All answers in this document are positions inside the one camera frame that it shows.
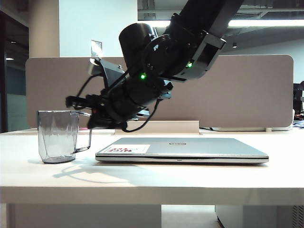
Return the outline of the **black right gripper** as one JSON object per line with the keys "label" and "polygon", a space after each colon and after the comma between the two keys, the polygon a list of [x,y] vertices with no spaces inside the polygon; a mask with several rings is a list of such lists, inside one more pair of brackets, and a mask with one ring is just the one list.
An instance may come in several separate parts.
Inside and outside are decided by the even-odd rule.
{"label": "black right gripper", "polygon": [[113,129],[123,126],[139,111],[154,102],[154,83],[148,79],[126,79],[113,88],[104,88],[99,95],[85,98],[68,96],[66,107],[99,107],[99,114],[92,114],[88,129]]}

